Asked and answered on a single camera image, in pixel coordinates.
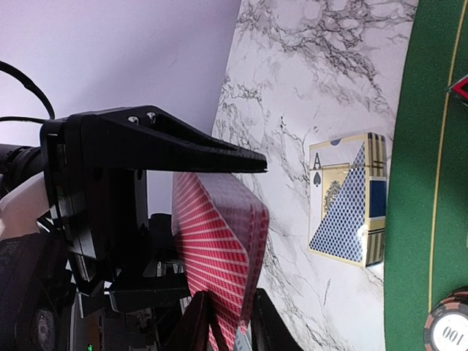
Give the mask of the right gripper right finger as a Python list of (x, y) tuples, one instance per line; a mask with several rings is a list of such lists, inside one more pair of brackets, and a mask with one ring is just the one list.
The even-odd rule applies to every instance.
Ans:
[(252, 349), (257, 351), (303, 351), (288, 331), (263, 288), (257, 288), (254, 294)]

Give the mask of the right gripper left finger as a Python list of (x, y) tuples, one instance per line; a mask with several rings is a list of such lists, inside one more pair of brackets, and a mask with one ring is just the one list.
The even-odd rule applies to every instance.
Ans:
[(196, 292), (170, 335), (164, 350), (206, 351), (213, 318), (214, 311), (210, 294), (206, 291)]

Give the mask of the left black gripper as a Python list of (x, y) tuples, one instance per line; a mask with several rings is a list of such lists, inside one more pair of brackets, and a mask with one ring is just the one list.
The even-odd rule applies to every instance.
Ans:
[(40, 131), (53, 223), (64, 235), (81, 299), (130, 313), (171, 307), (187, 286), (149, 287), (146, 170), (264, 173), (264, 155), (211, 137), (150, 105), (49, 121)]

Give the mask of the pink playing card deck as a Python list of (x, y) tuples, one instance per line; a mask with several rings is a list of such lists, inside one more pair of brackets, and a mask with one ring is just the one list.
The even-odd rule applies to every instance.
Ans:
[(233, 350), (253, 309), (268, 237), (266, 205), (234, 175), (175, 173), (172, 233), (191, 294), (206, 291), (225, 344)]

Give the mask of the dark chip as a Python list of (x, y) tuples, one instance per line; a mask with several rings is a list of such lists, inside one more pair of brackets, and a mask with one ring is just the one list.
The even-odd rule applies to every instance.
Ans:
[(430, 311), (423, 331), (426, 350), (466, 351), (467, 323), (467, 287), (462, 287)]

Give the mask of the triangular dealer button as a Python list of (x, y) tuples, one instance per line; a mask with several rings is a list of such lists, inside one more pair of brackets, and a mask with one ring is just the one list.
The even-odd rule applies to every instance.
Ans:
[(448, 93), (460, 99), (466, 105), (468, 101), (467, 85), (468, 75), (465, 75), (463, 78), (457, 80), (454, 84), (452, 84), (449, 87)]

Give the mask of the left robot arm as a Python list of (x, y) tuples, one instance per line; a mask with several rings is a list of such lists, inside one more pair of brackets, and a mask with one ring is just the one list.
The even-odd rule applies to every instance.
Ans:
[(265, 157), (152, 106), (46, 121), (1, 147), (3, 350), (263, 350)]

